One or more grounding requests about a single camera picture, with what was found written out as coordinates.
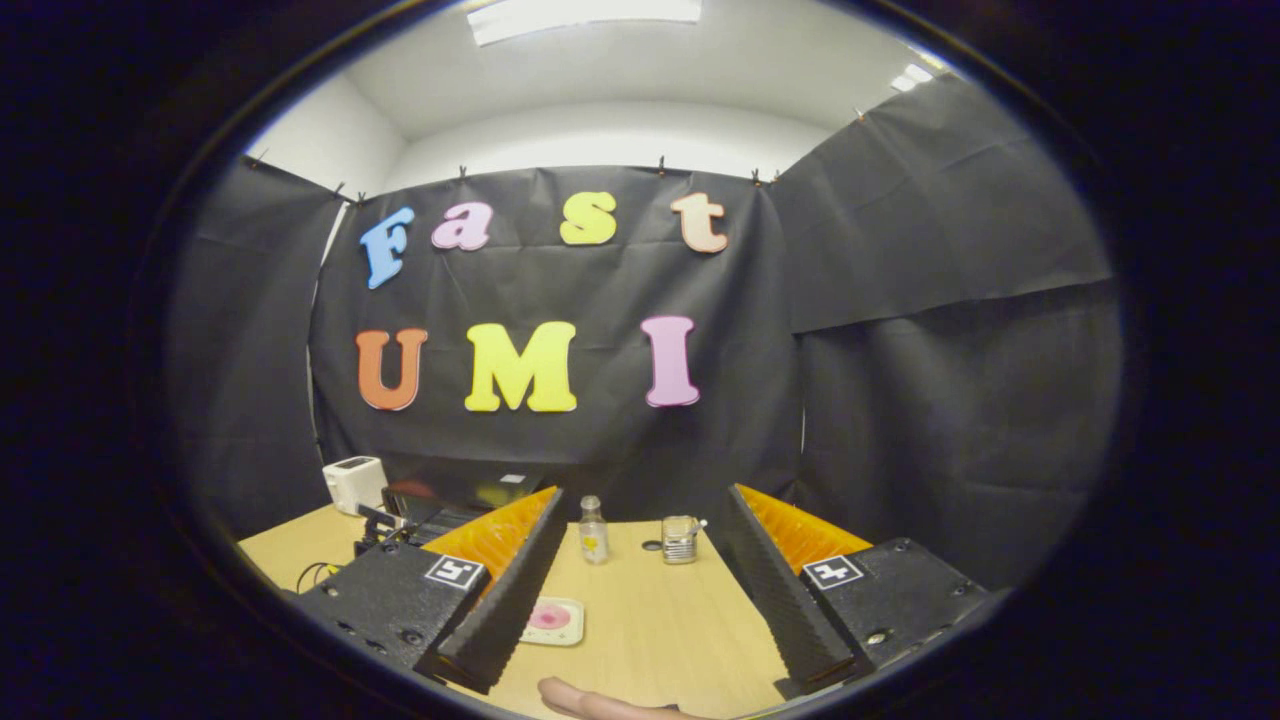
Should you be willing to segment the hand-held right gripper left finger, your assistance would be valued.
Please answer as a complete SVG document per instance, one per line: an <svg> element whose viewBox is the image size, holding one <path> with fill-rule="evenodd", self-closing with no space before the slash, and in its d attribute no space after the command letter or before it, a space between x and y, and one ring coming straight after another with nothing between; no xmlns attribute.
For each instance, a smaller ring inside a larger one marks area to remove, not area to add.
<svg viewBox="0 0 1280 720"><path fill-rule="evenodd" d="M515 652L566 528L564 492L552 486L424 544L401 530L298 602L378 661L485 694Z"/></svg>

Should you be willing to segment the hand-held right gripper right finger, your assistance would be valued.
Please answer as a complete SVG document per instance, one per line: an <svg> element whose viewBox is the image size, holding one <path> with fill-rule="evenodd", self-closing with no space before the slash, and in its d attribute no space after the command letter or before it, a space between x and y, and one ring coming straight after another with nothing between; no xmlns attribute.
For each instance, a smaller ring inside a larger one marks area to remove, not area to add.
<svg viewBox="0 0 1280 720"><path fill-rule="evenodd" d="M730 488L722 555L804 694L900 665L993 596L924 544L873 544L758 489Z"/></svg>

